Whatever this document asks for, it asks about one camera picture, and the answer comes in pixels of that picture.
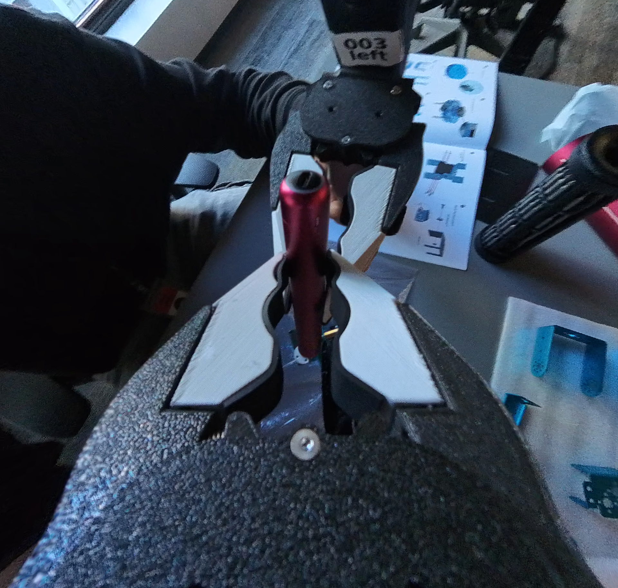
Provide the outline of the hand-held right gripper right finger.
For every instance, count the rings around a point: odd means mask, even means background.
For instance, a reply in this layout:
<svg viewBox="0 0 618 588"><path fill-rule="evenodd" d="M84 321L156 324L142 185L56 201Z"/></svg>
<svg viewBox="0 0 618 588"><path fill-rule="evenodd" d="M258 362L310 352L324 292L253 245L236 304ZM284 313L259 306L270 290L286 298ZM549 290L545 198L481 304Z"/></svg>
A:
<svg viewBox="0 0 618 588"><path fill-rule="evenodd" d="M330 387L352 422L380 414L389 425L398 409L441 411L445 398L415 341L400 302L347 261L328 252L332 318Z"/></svg>

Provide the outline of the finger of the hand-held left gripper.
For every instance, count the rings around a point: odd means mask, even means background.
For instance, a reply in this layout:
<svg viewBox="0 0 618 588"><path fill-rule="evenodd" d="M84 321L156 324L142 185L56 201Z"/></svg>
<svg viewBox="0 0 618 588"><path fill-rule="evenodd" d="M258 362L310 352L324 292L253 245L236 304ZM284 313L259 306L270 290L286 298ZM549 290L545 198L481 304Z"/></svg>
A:
<svg viewBox="0 0 618 588"><path fill-rule="evenodd" d="M351 179L347 196L350 218L337 241L339 254L348 262L372 262L386 235L384 219L396 169L368 168Z"/></svg>
<svg viewBox="0 0 618 588"><path fill-rule="evenodd" d="M271 173L271 222L273 232L273 250L275 254L286 251L282 208L280 201L281 184L289 175L314 171L314 158L309 154L293 153L282 175Z"/></svg>

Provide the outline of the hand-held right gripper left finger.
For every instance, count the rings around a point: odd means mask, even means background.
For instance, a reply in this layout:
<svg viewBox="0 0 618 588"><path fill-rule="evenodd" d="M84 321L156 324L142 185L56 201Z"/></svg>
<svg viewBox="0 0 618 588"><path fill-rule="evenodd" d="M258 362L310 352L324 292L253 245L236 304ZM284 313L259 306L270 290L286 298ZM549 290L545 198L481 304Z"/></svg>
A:
<svg viewBox="0 0 618 588"><path fill-rule="evenodd" d="M278 253L220 297L170 400L173 409L243 411L260 421L282 397L275 328L284 315Z"/></svg>

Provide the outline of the red metal screwdriver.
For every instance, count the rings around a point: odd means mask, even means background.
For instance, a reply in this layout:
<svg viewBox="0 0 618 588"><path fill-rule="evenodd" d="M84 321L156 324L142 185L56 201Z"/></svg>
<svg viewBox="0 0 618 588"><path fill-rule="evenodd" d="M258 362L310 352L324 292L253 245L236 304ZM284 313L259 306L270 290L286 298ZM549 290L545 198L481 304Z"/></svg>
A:
<svg viewBox="0 0 618 588"><path fill-rule="evenodd" d="M279 197L298 353L312 360L321 349L326 298L329 185L322 173L298 169L285 177Z"/></svg>

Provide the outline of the person's left forearm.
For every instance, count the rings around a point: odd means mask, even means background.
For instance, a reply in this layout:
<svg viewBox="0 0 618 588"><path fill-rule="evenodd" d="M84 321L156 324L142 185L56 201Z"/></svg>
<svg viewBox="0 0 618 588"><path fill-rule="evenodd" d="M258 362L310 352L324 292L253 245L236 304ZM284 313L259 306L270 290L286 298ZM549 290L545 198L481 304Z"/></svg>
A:
<svg viewBox="0 0 618 588"><path fill-rule="evenodd" d="M184 155L231 150L244 159L268 157L309 89L282 71L204 69L189 59L161 67L175 90L163 136Z"/></svg>

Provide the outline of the grey desk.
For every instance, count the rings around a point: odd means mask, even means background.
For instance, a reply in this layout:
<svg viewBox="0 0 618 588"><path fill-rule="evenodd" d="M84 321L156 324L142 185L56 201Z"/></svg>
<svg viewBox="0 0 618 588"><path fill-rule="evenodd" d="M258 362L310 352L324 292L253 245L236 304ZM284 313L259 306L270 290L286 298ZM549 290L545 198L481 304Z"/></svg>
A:
<svg viewBox="0 0 618 588"><path fill-rule="evenodd" d="M551 147L540 132L578 89L574 85L499 74L498 107L491 144L497 149L541 163ZM195 314L266 261L265 176L240 206L226 235L213 250L183 306ZM508 298L517 298L617 329L617 257L585 221L503 265L492 265L470 253L468 270L404 259L418 270L407 302L488 383L491 381ZM487 437L473 430L447 430L445 424L417 424L425 447L468 469L493 488L516 484L523 468L514 460L498 466L502 434Z"/></svg>

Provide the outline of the person's left hand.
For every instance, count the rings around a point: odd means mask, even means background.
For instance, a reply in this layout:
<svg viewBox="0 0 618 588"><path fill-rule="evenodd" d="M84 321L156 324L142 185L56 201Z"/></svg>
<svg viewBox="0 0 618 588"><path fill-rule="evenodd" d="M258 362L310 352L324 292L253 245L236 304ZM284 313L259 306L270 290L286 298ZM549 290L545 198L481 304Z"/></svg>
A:
<svg viewBox="0 0 618 588"><path fill-rule="evenodd" d="M326 171L330 190L330 217L338 224L347 226L350 218L347 196L354 168L340 161L329 161Z"/></svg>

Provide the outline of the person's grey trousers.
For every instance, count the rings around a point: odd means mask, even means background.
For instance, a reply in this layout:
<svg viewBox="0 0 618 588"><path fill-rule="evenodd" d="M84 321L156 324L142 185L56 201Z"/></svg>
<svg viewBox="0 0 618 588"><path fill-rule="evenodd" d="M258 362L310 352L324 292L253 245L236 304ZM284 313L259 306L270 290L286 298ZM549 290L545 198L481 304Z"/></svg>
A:
<svg viewBox="0 0 618 588"><path fill-rule="evenodd" d="M166 283L184 290L192 286L251 186L250 181L229 182L171 202Z"/></svg>

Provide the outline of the open instruction booklet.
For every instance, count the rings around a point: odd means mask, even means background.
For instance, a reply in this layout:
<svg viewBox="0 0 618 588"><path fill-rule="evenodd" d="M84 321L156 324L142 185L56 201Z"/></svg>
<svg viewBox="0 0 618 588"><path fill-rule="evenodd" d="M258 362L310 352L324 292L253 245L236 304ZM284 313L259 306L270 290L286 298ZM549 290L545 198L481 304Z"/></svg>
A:
<svg viewBox="0 0 618 588"><path fill-rule="evenodd" d="M420 177L380 252L466 270L498 92L495 62L409 54L404 77L426 125Z"/></svg>

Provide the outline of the black slotted tube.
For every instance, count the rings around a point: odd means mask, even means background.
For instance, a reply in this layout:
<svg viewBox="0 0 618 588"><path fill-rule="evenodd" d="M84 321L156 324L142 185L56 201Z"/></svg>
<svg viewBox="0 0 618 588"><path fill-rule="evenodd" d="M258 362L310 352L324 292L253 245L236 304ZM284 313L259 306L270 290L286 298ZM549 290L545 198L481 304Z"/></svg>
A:
<svg viewBox="0 0 618 588"><path fill-rule="evenodd" d="M585 136L556 170L481 230L475 250L503 263L616 200L617 125L611 125Z"/></svg>

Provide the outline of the white foam sheet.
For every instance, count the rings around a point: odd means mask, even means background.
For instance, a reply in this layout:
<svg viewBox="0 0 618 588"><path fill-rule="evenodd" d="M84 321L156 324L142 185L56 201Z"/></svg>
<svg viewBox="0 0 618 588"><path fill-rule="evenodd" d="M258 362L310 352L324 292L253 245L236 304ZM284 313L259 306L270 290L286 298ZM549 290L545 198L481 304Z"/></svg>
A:
<svg viewBox="0 0 618 588"><path fill-rule="evenodd" d="M554 337L547 372L531 374L537 329L558 325L607 343L604 387L591 398L580 391L585 346ZM508 298L491 378L494 392L522 395L527 407L519 427L551 493L562 523L605 587L617 587L617 519L583 508L588 476L572 463L617 469L617 329L580 317Z"/></svg>

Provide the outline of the crumpled white tissue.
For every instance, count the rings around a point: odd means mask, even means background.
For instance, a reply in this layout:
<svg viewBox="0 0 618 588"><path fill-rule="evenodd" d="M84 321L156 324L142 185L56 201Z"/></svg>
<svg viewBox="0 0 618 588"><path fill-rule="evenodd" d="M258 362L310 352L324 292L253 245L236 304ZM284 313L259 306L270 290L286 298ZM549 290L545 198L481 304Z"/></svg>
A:
<svg viewBox="0 0 618 588"><path fill-rule="evenodd" d="M557 151L575 139L617 125L617 86L592 83L580 88L540 134Z"/></svg>

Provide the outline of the red metal tube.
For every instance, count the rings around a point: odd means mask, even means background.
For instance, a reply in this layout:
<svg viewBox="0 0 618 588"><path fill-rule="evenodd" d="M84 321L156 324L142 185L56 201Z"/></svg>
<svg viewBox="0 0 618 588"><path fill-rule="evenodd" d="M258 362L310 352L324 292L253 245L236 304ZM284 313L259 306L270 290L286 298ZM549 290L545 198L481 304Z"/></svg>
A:
<svg viewBox="0 0 618 588"><path fill-rule="evenodd" d="M545 174L552 175L570 158L575 148L589 136L588 134L578 137L553 152L542 166ZM591 214L586 220L597 235L614 252L615 256L617 256L617 200Z"/></svg>

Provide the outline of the small blue angle bracket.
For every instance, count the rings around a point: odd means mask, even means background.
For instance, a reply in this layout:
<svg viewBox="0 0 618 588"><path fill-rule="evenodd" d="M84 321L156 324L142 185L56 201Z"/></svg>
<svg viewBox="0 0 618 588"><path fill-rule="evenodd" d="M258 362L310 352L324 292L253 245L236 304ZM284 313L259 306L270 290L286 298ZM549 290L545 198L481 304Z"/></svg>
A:
<svg viewBox="0 0 618 588"><path fill-rule="evenodd" d="M517 427L521 426L527 407L541 408L539 404L520 394L515 393L505 393L503 405L512 417L512 420Z"/></svg>

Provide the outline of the blue perforated bracket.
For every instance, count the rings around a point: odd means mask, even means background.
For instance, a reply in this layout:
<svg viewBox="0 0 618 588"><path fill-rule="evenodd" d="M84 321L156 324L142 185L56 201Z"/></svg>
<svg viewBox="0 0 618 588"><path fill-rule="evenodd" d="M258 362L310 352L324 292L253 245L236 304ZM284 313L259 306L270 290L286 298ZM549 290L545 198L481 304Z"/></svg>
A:
<svg viewBox="0 0 618 588"><path fill-rule="evenodd" d="M572 463L571 467L588 476L582 484L583 498L569 496L577 505L596 510L608 519L617 519L617 469Z"/></svg>

